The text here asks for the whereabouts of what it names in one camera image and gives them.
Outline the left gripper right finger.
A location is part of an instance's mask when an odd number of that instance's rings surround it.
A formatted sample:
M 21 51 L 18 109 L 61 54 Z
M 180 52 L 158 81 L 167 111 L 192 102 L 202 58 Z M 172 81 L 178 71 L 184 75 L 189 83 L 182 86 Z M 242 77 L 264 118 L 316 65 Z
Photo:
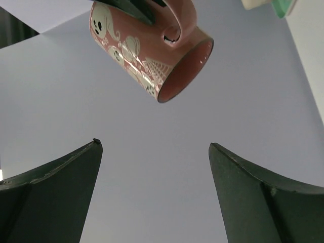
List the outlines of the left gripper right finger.
M 323 187 L 289 179 L 217 143 L 209 160 L 228 242 L 323 242 Z

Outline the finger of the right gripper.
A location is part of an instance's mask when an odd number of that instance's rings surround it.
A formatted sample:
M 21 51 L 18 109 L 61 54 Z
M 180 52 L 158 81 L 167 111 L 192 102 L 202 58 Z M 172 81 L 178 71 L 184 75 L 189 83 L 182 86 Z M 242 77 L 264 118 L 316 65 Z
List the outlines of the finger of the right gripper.
M 131 16 L 146 25 L 172 25 L 172 16 L 165 1 L 95 1 L 104 8 L 108 23 L 112 23 L 110 7 Z

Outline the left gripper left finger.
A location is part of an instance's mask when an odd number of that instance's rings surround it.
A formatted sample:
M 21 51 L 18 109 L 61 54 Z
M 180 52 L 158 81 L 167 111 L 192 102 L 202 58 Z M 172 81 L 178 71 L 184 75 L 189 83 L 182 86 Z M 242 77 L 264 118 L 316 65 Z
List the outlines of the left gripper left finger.
M 1 242 L 79 242 L 103 154 L 94 139 L 1 180 Z

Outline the pink patterned mug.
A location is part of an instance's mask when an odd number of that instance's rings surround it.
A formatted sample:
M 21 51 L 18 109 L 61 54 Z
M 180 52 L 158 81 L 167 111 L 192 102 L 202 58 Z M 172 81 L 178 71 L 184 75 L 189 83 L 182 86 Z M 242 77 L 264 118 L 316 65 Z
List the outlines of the pink patterned mug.
M 146 1 L 153 24 L 123 9 L 121 1 L 94 1 L 90 32 L 103 48 L 157 102 L 166 103 L 199 74 L 214 40 L 197 25 L 192 1 Z

